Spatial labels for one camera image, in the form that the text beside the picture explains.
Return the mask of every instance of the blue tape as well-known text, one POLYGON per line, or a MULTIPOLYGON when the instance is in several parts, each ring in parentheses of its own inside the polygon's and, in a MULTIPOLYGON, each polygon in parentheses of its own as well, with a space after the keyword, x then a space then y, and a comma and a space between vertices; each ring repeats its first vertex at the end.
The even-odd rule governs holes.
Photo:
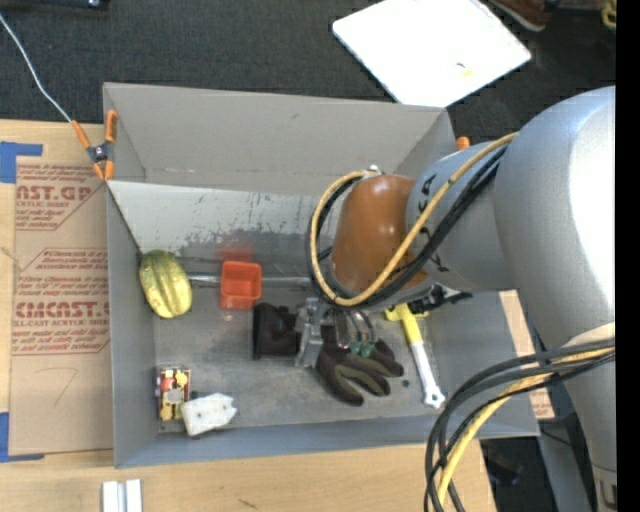
POLYGON ((18 156, 42 156, 42 144, 0 142, 0 183, 16 182, 18 156))
POLYGON ((9 413, 0 412, 0 463, 14 462, 18 460, 38 460, 42 455, 17 455, 9 457, 9 413))

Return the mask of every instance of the yellow cable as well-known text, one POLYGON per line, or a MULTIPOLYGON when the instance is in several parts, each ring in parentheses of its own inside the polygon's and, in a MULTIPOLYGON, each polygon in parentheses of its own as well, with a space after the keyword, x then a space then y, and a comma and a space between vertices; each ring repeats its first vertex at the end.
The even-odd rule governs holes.
POLYGON ((318 219, 320 217, 320 212, 322 211, 322 208, 327 202, 329 196, 340 185, 342 185, 345 181, 348 181, 349 179, 353 178, 354 176, 364 177, 367 174, 373 174, 373 173, 367 172, 367 171, 351 173, 334 182, 329 187, 327 192, 325 192, 325 194, 320 199, 320 202, 318 203, 318 206, 316 207, 316 210, 311 219, 311 241, 310 241, 311 265, 313 267, 313 273, 316 278, 316 281, 318 282, 318 285, 320 286, 320 288, 322 288, 322 291, 328 297, 330 297, 333 302, 335 302, 339 306, 356 306, 364 302, 365 300, 367 300, 369 297, 371 297, 375 292, 377 292, 380 289, 380 287, 384 284, 384 282, 389 278, 389 275, 391 274, 391 272, 393 272, 393 270, 396 268, 400 260, 404 257, 407 250, 409 249, 409 246, 411 245, 413 240, 416 238, 416 236, 418 236, 418 234, 420 233, 420 229, 422 229, 422 227, 426 223, 429 216, 436 209, 436 207, 438 206, 442 198, 445 196, 445 194, 449 191, 449 189, 451 189, 451 187, 462 176, 464 176, 464 174, 473 165, 475 165, 478 161, 484 158, 491 151, 494 151, 496 148, 499 148, 500 146, 504 146, 505 144, 508 144, 509 142, 511 142, 517 134, 518 132, 514 132, 509 135, 505 135, 504 137, 485 146, 481 151, 479 151, 473 157, 467 160, 467 162, 465 162, 465 164, 462 165, 462 167, 460 167, 456 172, 454 172, 451 175, 451 177, 438 189, 438 191, 433 196, 433 199, 429 201, 429 204, 424 209, 424 211, 422 212, 422 214, 420 215, 416 223, 413 225, 409 233, 407 233, 407 236, 405 237, 404 241, 402 242, 402 244, 400 244, 400 247, 398 247, 398 250, 395 252, 391 260, 389 260, 389 263, 387 263, 387 266, 380 273, 378 278, 369 286, 369 288, 367 288, 366 290, 364 290, 359 295, 353 298, 339 297, 338 294, 331 289, 329 284, 324 279, 324 276, 322 275, 322 270, 320 269, 320 263, 318 261, 317 248, 316 248, 316 243, 317 243, 316 232, 318 228, 318 219))
POLYGON ((618 18, 617 0, 607 0, 602 8, 602 23, 615 30, 618 18))
MULTIPOLYGON (((568 362, 574 362, 574 361, 581 361, 583 359, 599 357, 601 355, 604 355, 607 352, 613 352, 614 350, 615 348, 590 350, 583 354, 564 356, 564 357, 558 358, 557 360, 553 360, 552 362, 568 363, 568 362)), ((491 415, 495 413, 500 407, 502 407, 503 404, 505 404, 511 398, 511 396, 504 396, 504 395, 508 395, 512 392, 517 392, 523 388, 526 388, 527 386, 535 384, 536 380, 542 381, 547 377, 549 377, 550 375, 552 375, 552 373, 553 372, 544 373, 541 375, 533 375, 530 377, 524 377, 519 381, 511 384, 502 393, 500 393, 500 395, 498 395, 498 397, 503 396, 504 398, 500 398, 499 400, 496 400, 495 402, 492 402, 486 405, 480 411, 480 413, 475 417, 475 419, 471 423, 469 423, 469 425, 467 425, 464 432, 458 439, 458 442, 451 449, 451 454, 447 460, 447 464, 442 470, 442 477, 440 478, 440 483, 438 484, 438 499, 440 500, 441 503, 445 499, 445 495, 447 493, 447 489, 449 488, 449 484, 451 482, 453 472, 455 471, 456 466, 460 462, 460 459, 462 458, 462 455, 464 454, 464 451, 466 450, 467 445, 471 442, 471 440, 478 433, 478 430, 480 430, 482 425, 484 425, 484 423, 491 417, 491 415)))

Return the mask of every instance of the white paper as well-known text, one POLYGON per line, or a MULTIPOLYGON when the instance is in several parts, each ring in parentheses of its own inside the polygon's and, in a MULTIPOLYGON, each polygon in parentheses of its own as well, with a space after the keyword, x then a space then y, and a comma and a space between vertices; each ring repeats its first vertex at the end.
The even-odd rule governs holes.
POLYGON ((448 107, 531 54, 476 0, 385 0, 333 33, 398 102, 448 107))

